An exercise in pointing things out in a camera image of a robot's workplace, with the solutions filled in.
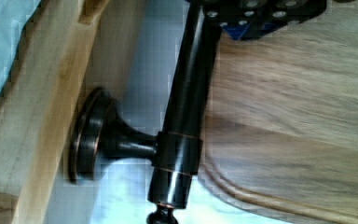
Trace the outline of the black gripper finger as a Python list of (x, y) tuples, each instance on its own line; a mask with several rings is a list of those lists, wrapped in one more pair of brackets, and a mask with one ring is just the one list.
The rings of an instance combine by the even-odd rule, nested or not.
[(236, 41), (257, 40), (323, 14), (327, 0), (186, 0)]

